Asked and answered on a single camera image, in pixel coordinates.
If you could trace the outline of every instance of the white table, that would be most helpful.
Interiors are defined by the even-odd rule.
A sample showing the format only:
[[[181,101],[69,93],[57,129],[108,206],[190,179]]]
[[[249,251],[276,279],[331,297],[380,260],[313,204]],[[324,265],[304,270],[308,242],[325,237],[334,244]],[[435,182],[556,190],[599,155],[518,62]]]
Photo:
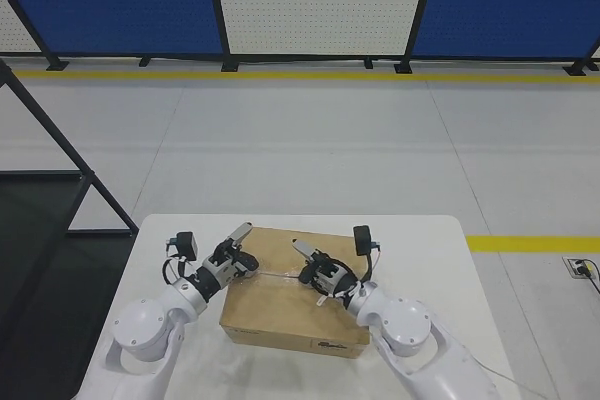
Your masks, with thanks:
[[[140,229],[100,336],[111,335],[121,309],[164,289],[164,243],[193,231],[200,258],[241,223],[352,236],[371,227],[382,245],[374,280],[385,292],[417,298],[433,309],[476,358],[511,376],[491,311],[458,221],[447,216],[150,215]],[[373,346],[357,360],[236,345],[218,325],[225,291],[187,327],[167,399],[407,399]],[[490,374],[502,397],[519,399],[515,385]],[[90,383],[89,371],[83,385]]]

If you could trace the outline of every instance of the box label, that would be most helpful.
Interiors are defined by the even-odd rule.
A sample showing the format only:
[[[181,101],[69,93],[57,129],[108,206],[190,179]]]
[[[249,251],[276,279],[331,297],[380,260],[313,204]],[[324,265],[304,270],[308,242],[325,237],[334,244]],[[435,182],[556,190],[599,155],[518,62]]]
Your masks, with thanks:
[[[235,332],[235,333],[246,333],[247,335],[259,335],[260,332],[258,331],[251,331],[248,329],[239,329],[239,328],[227,328],[230,332]]]
[[[351,347],[338,342],[331,342],[324,339],[312,339],[311,347],[314,349],[328,350],[329,352],[349,352]]]

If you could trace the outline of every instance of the box lid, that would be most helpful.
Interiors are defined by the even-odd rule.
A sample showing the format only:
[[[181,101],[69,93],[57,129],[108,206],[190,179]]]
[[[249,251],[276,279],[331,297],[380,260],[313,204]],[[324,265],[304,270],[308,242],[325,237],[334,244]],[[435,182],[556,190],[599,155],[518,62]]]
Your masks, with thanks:
[[[254,228],[243,242],[243,251],[258,259],[260,273],[252,278],[235,280],[229,285],[220,324],[369,344],[368,329],[356,325],[355,319],[341,303],[327,299],[322,307],[318,307],[316,302],[320,294],[298,281],[305,259],[292,247],[293,239],[303,240],[339,259],[358,277],[366,271],[366,259],[356,255],[352,237]]]

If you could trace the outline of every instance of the black metal frame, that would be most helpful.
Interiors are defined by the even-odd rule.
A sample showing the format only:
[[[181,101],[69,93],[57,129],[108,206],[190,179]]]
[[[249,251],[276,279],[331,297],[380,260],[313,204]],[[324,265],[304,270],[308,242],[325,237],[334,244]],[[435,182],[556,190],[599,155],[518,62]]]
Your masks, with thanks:
[[[224,11],[222,11],[222,2],[220,0],[212,0],[213,13],[216,16],[216,26],[218,27],[218,35],[220,36],[220,45],[222,46],[222,72],[238,72],[239,61],[236,61],[231,54],[229,47],[229,37],[227,36],[227,26],[224,23]]]
[[[40,36],[36,28],[33,26],[33,23],[27,16],[27,13],[24,12],[24,9],[20,6],[18,0],[9,0],[9,5],[13,9],[13,12],[16,13],[18,19],[20,19],[20,22],[22,22],[27,32],[29,32],[29,35],[31,35],[33,41],[36,42],[36,45],[40,48],[42,55],[47,59],[47,61],[49,61],[49,67],[47,68],[47,71],[64,70],[67,65],[69,65],[69,61],[60,61],[58,56],[54,55],[51,50],[49,50],[49,47],[47,47],[47,44],[44,42],[44,40],[42,40],[42,36]]]
[[[600,59],[593,59],[593,54],[600,46],[600,37],[591,48],[589,53],[583,59],[576,59],[574,57],[480,57],[480,56],[418,56],[413,54],[413,50],[416,45],[418,33],[420,31],[420,25],[424,17],[426,10],[427,0],[419,0],[416,6],[416,12],[413,17],[411,24],[411,30],[409,32],[409,38],[405,47],[404,54],[401,55],[311,55],[311,54],[232,54],[229,47],[229,40],[227,36],[227,29],[224,21],[224,12],[222,10],[221,0],[212,0],[214,14],[216,18],[216,25],[218,27],[218,33],[220,36],[220,43],[222,46],[222,54],[204,54],[204,53],[192,53],[192,54],[172,54],[172,53],[82,53],[82,52],[58,52],[53,53],[45,44],[42,37],[36,31],[31,20],[26,15],[24,9],[20,6],[18,0],[8,0],[9,4],[13,8],[14,12],[22,21],[24,27],[27,29],[31,37],[34,39],[40,53],[0,53],[0,56],[39,56],[43,55],[49,61],[49,71],[61,71],[63,70],[68,61],[61,61],[58,57],[129,57],[139,58],[139,66],[146,67],[151,59],[154,58],[165,58],[175,60],[192,60],[192,61],[219,61],[222,62],[222,72],[236,72],[240,63],[261,63],[261,62],[294,62],[294,61],[338,61],[338,60],[360,60],[363,61],[363,65],[367,69],[373,68],[374,60],[392,60],[400,61],[394,65],[396,73],[399,74],[410,74],[412,73],[410,61],[412,60],[439,60],[439,61],[502,61],[502,62],[574,62],[570,67],[564,69],[569,72],[570,75],[584,75],[582,68],[589,66],[590,68],[597,70],[597,66],[594,62],[600,61]]]
[[[420,32],[420,24],[424,17],[424,10],[427,8],[427,0],[418,0],[416,6],[416,13],[413,16],[413,22],[411,23],[411,31],[409,32],[409,38],[407,39],[407,48],[404,50],[404,56],[400,60],[399,64],[393,66],[396,74],[411,74],[411,61],[413,55],[413,49],[416,47],[416,40],[418,39],[418,32]]]
[[[30,273],[25,277],[23,285],[17,292],[14,301],[8,308],[5,317],[0,321],[0,354],[10,340],[17,323],[25,312],[28,300],[35,294],[37,287],[42,279],[44,272],[49,267],[59,244],[66,235],[89,234],[89,235],[125,235],[133,237],[137,235],[139,229],[131,217],[124,211],[122,206],[116,201],[111,192],[104,186],[100,178],[89,167],[86,161],[78,154],[75,148],[69,143],[67,138],[60,132],[58,127],[51,121],[51,118],[40,107],[36,100],[31,96],[27,89],[22,85],[18,78],[13,74],[4,61],[0,60],[0,88],[7,85],[11,91],[20,99],[25,107],[33,114],[38,122],[44,127],[47,133],[60,146],[65,154],[78,167],[75,171],[51,170],[51,171],[0,171],[0,180],[5,179],[49,179],[49,180],[75,180],[78,186],[75,197],[69,210],[63,215],[61,221],[53,226],[52,233],[45,242],[42,251],[34,257],[35,261]],[[80,205],[82,204],[87,191],[94,187],[109,206],[116,212],[118,217],[124,221],[128,229],[114,230],[89,230],[71,231],[69,227]]]
[[[49,136],[51,136],[58,146],[60,146],[60,148],[71,159],[71,161],[73,161],[82,174],[92,180],[91,184],[93,187],[96,188],[98,193],[100,193],[109,206],[113,208],[120,219],[124,221],[124,223],[134,234],[138,233],[138,227],[131,220],[131,217],[129,217],[129,215],[124,211],[120,203],[118,203],[118,201],[113,197],[111,192],[109,192],[109,190],[104,186],[100,178],[98,178],[95,172],[93,172],[93,170],[89,167],[87,162],[80,156],[80,154],[78,154],[76,149],[71,145],[71,143],[69,143],[67,138],[62,134],[60,129],[58,129],[56,124],[53,123],[47,113],[42,109],[42,107],[40,107],[38,102],[36,102],[36,100],[31,96],[29,91],[27,91],[18,78],[13,74],[11,68],[9,68],[4,61],[0,60],[0,88],[4,84],[9,86],[11,91],[18,97],[18,99],[20,99],[24,106],[40,123],[40,125],[42,125]]]
[[[563,69],[571,76],[585,76],[584,67],[589,68],[591,71],[598,71],[598,66],[593,62],[593,55],[596,54],[598,48],[600,48],[600,36],[598,36],[598,39],[596,39],[583,58],[568,67],[563,67]]]

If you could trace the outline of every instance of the cardboard box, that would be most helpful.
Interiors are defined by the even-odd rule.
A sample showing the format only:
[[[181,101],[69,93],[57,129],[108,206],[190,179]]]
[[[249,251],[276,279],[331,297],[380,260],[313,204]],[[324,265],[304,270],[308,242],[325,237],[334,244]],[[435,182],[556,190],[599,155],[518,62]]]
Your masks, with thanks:
[[[358,357],[369,344],[369,330],[356,325],[336,300],[316,305],[320,294],[295,278],[305,259],[292,247],[294,238],[343,261],[358,277],[366,271],[353,237],[254,228],[243,251],[258,259],[261,273],[229,285],[220,325],[235,343]]]

